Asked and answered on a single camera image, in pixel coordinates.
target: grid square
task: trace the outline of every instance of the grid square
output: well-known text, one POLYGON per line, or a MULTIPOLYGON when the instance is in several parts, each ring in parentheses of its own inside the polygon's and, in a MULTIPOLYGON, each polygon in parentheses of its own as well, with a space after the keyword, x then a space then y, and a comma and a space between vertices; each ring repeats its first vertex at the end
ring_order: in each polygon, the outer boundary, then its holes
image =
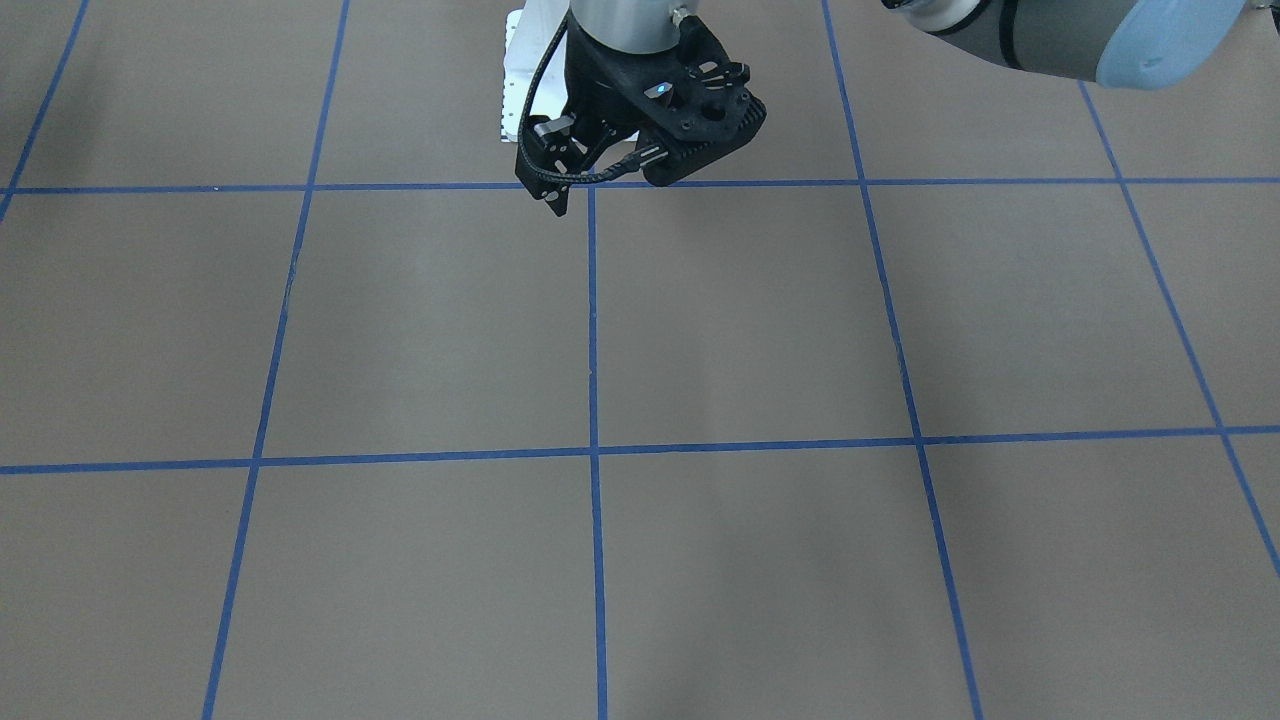
POLYGON ((1225 421, 1280 423, 1280 186, 1133 195, 1225 421))
POLYGON ((244 457, 298 196, 18 196, 0 462, 244 457))
POLYGON ((831 3, 872 178, 1111 177, 1076 83, 1000 68, 878 3, 831 3))
POLYGON ((873 196, 927 434, 1212 424, 1119 188, 873 196))
POLYGON ((78 0, 0 0, 0 188, 18 167, 78 9, 78 0))
POLYGON ((515 182, 502 136, 507 14, 520 0, 355 3, 321 182, 515 182))
POLYGON ((339 8, 95 0, 23 186, 306 182, 339 8))
POLYGON ((268 469, 220 720, 591 717, 584 459, 268 469))
POLYGON ((1280 177, 1280 42, 1247 10, 1210 61, 1161 92, 1091 88, 1129 177, 1280 177))
POLYGON ((1231 438, 1271 539, 1280 539, 1280 436, 1231 438))
POLYGON ((522 191, 317 195, 268 452, 586 445, 577 208, 557 219, 522 191))
POLYGON ((910 434, 856 188, 600 192, 599 292, 605 443, 910 434))
POLYGON ((910 448, 605 457, 611 716, 969 716, 910 448))
POLYGON ((196 717, 243 470, 0 483, 0 716, 196 717))
POLYGON ((1275 716, 1276 577, 1217 438, 929 455, 987 717, 1275 716))

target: metal cylinder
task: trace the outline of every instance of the metal cylinder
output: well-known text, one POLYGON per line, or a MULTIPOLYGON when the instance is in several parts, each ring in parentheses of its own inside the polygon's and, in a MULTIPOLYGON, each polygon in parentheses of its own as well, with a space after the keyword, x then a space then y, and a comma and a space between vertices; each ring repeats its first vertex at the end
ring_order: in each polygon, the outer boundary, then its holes
POLYGON ((649 55, 671 50, 680 42, 676 10, 698 12, 699 0, 572 0, 577 23, 602 45, 649 55))
POLYGON ((1240 0, 918 0, 900 12, 997 65, 1156 90, 1203 64, 1243 6, 1240 0))

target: blue grid line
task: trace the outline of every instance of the blue grid line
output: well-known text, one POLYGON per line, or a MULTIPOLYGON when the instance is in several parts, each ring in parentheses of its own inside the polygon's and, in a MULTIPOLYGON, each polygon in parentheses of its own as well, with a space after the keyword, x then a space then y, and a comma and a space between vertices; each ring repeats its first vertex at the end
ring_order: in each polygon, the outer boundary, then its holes
POLYGON ((317 192, 433 191, 433 190, 525 190, 518 182, 347 182, 315 186, 317 192))
POLYGON ((1061 433, 1007 433, 989 436, 933 436, 924 445, 1007 445, 1015 442, 1085 442, 1108 439, 1155 439, 1176 437, 1216 437, 1217 428, 1152 428, 1140 430, 1075 430, 1061 433))
POLYGON ((608 611, 604 585, 604 500, 600 491, 599 293, 596 292, 596 197, 586 191, 588 410, 591 457, 591 546, 595 578, 595 702, 599 720, 609 720, 608 611))
MULTIPOLYGON (((864 181, 856 178, 810 178, 810 179, 705 179, 682 181, 673 188, 708 187, 856 187, 864 181)), ((916 186, 1018 186, 1018 184, 1117 184, 1115 178, 868 178, 872 187, 916 187, 916 186)), ((1238 177, 1238 178, 1125 178, 1128 184, 1280 184, 1280 177, 1238 177)), ((384 182, 384 183, 316 183, 316 184, 156 184, 156 186, 86 186, 86 187, 15 187, 4 190, 3 195, 198 195, 234 192, 431 192, 443 190, 477 191, 507 190, 521 191, 518 182, 384 182)), ((666 190, 654 188, 641 181, 618 181, 605 183, 598 190, 666 190)))
POLYGON ((91 473, 154 473, 157 470, 247 470, 253 465, 248 457, 218 460, 154 460, 136 462, 61 462, 54 465, 0 465, 4 475, 61 475, 91 473))
MULTIPOLYGON (((333 102, 333 88, 338 81, 338 65, 342 60, 342 44, 347 33, 347 15, 351 12, 351 0, 342 0, 342 9, 338 14, 338 31, 333 42, 333 56, 329 60, 329 78, 325 85, 324 100, 320 102, 320 119, 316 123, 315 145, 311 150, 311 168, 307 172, 307 190, 302 197, 302 209, 298 211, 298 229, 293 238, 293 255, 289 259, 289 273, 284 283, 284 299, 280 301, 280 319, 275 328, 275 345, 271 350, 271 365, 266 375, 266 389, 262 392, 262 411, 259 419, 257 437, 253 441, 253 460, 262 459, 262 448, 266 445, 266 428, 271 418, 271 404, 275 398, 275 380, 280 369, 280 355, 284 350, 284 333, 289 323, 289 300, 293 292, 293 282, 298 273, 298 258, 302 254, 302 243, 306 238, 307 219, 311 213, 311 199, 315 195, 316 174, 320 169, 320 154, 324 149, 325 128, 329 123, 329 106, 333 102)), ((236 607, 236 591, 239 585, 241 565, 244 560, 244 542, 248 537, 250 519, 253 511, 253 496, 257 492, 257 478, 261 469, 260 462, 255 462, 248 471, 244 483, 244 500, 241 505, 239 525, 236 530, 236 546, 232 552, 232 566, 227 578, 227 594, 223 598, 223 612, 218 624, 218 639, 214 644, 214 659, 209 670, 209 687, 205 692, 205 705, 202 720, 212 720, 214 706, 218 701, 218 684, 221 679, 223 660, 227 653, 227 639, 230 634, 232 612, 236 607)))
POLYGON ((23 170, 27 169, 31 150, 36 146, 36 136, 40 135, 40 127, 45 124, 45 115, 49 114, 49 106, 54 102, 58 83, 63 81, 63 73, 67 70, 67 63, 72 58, 72 50, 76 49, 76 40, 79 37, 81 26, 84 24, 84 13, 87 10, 88 0, 81 0, 79 10, 76 12, 76 22, 72 23, 70 33, 67 35, 67 45, 63 46, 63 55, 58 59, 58 68, 54 70, 52 79, 49 81, 49 90, 45 91, 45 99, 40 102, 40 109, 36 110, 36 119, 31 123, 27 142, 23 143, 22 154, 18 155, 18 165, 14 167, 13 176, 9 178, 8 192, 5 192, 4 197, 0 197, 0 223, 4 222, 5 214, 9 213, 9 204, 13 202, 13 191, 18 187, 18 182, 22 181, 23 170))
POLYGON ((1174 301, 1174 293, 1169 287, 1169 282, 1165 279, 1164 270, 1160 268, 1160 259, 1156 256, 1156 249, 1151 243, 1151 237, 1147 234, 1147 225, 1142 222, 1142 214, 1138 213, 1138 204, 1133 199, 1133 191, 1129 190, 1129 183, 1125 181, 1124 173, 1120 169, 1120 161, 1116 159, 1111 138, 1107 137, 1107 131, 1102 126, 1102 115, 1098 113, 1098 108, 1093 102, 1093 96, 1089 95, 1089 88, 1084 85, 1084 82, 1079 82, 1078 85, 1080 87, 1080 95, 1084 97, 1084 104, 1089 109, 1089 115, 1093 118, 1093 124, 1098 131, 1098 138, 1102 141, 1102 147, 1106 150, 1107 160, 1110 160, 1111 168, 1115 170, 1116 179, 1120 182, 1120 191, 1124 193, 1124 200, 1129 206, 1129 214, 1133 218, 1134 228, 1137 228, 1138 237, 1142 240, 1143 250, 1147 252, 1147 260, 1151 263, 1151 270, 1156 275, 1156 283, 1160 286, 1160 293, 1165 297, 1165 305, 1169 307, 1169 314, 1172 316, 1174 325, 1178 328, 1178 336, 1183 342, 1183 350, 1187 352, 1187 360, 1190 363, 1192 370, 1196 373, 1196 382, 1199 383, 1201 392, 1204 396, 1204 404, 1208 406, 1210 415, 1213 418, 1213 425, 1222 438, 1222 448, 1226 451, 1226 457, 1231 462, 1231 470, 1235 473, 1235 479, 1240 486, 1240 491, 1244 493, 1244 500, 1249 507, 1249 512, 1253 515, 1253 523, 1257 525, 1258 534, 1262 538, 1262 544, 1266 548, 1267 555, 1271 557, 1271 566, 1276 575, 1280 575, 1280 553, 1276 552, 1275 541, 1271 538, 1271 532, 1267 529, 1267 523, 1262 516, 1262 510, 1258 507, 1258 501, 1253 496, 1253 488, 1249 486, 1249 478, 1244 474, 1240 459, 1235 454, 1235 446, 1231 443, 1231 434, 1226 430, 1226 423, 1222 421, 1222 413, 1217 406, 1217 401, 1213 398, 1213 392, 1208 387, 1208 379, 1204 377, 1204 369, 1201 366, 1199 357, 1196 355, 1196 347, 1192 345, 1190 333, 1183 323, 1181 313, 1179 313, 1178 304, 1174 301))
MULTIPOLYGON (((1007 445, 1048 442, 1097 442, 1123 439, 1158 439, 1181 437, 1217 437, 1217 428, 1147 428, 1129 430, 1075 430, 1057 433, 1009 433, 974 436, 923 436, 927 446, 943 445, 1007 445)), ((1280 436, 1280 425, 1228 427, 1230 436, 1280 436)), ((334 465, 394 465, 413 462, 467 462, 485 460, 530 460, 543 457, 602 457, 627 455, 692 455, 712 452, 794 452, 805 450, 858 450, 872 447, 914 447, 913 437, 801 439, 762 442, 709 442, 671 445, 602 445, 591 447, 529 447, 512 450, 457 450, 434 452, 387 452, 369 455, 297 455, 262 457, 220 457, 207 460, 151 460, 131 462, 65 462, 46 465, 0 465, 5 475, 59 475, 95 473, 154 473, 164 470, 216 470, 259 468, 307 468, 334 465)))
POLYGON ((1280 433, 1280 425, 1239 425, 1229 427, 1226 432, 1233 436, 1270 436, 1280 433))
POLYGON ((700 452, 768 452, 796 450, 847 450, 861 447, 913 447, 913 438, 800 439, 767 442, 708 442, 671 445, 614 445, 600 448, 600 455, 681 455, 700 452))
POLYGON ((831 17, 829 0, 822 0, 823 19, 827 23, 827 42, 831 45, 831 60, 836 69, 836 83, 840 87, 840 100, 845 109, 845 123, 849 126, 849 145, 854 154, 854 167, 858 170, 859 191, 863 196, 863 209, 867 213, 867 229, 870 234, 872 251, 876 255, 876 272, 879 275, 881 288, 884 293, 884 314, 888 318, 890 333, 893 337, 893 346, 897 352, 899 370, 902 375, 902 395, 906 400, 908 416, 911 420, 911 439, 915 446, 916 461, 920 465, 920 478, 924 482, 924 495, 929 505, 929 518, 933 523, 933 539, 938 547, 938 562, 942 569, 942 579, 947 589, 947 601, 951 606, 951 621, 955 626, 956 646, 960 652, 960 662, 964 667, 965 684, 969 688, 969 703, 973 708, 974 720, 983 720, 982 696, 978 691, 978 676, 974 673, 973 655, 969 651, 969 634, 965 630, 964 612, 960 607, 960 593, 956 589, 955 574, 951 569, 951 552, 947 548, 946 532, 942 527, 942 514, 938 509, 938 498, 933 487, 933 471, 929 468, 929 456, 920 432, 920 416, 915 406, 915 393, 911 388, 911 373, 906 363, 906 351, 902 346, 902 333, 897 324, 897 311, 893 309, 893 292, 890 288, 888 270, 884 266, 884 252, 879 241, 879 228, 876 223, 876 210, 872 205, 870 186, 867 183, 867 169, 863 163, 861 145, 858 141, 858 123, 854 118, 852 102, 849 99, 849 85, 845 81, 845 68, 840 59, 840 42, 836 38, 836 26, 831 17))
POLYGON ((19 187, 14 195, 196 195, 211 192, 306 192, 305 184, 140 184, 97 187, 19 187))

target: white bracket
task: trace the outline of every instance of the white bracket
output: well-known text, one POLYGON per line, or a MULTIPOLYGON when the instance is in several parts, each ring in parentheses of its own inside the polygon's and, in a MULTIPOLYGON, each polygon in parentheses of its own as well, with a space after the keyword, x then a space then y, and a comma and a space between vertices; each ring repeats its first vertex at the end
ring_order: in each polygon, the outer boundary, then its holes
MULTIPOLYGON (((568 12, 570 0, 527 0, 524 10, 507 15, 506 79, 502 83, 502 141, 515 142, 520 135, 520 111, 525 109, 529 83, 547 53, 556 28, 568 12)), ((535 115, 558 118, 568 101, 564 88, 564 44, 562 42, 534 99, 535 115)))

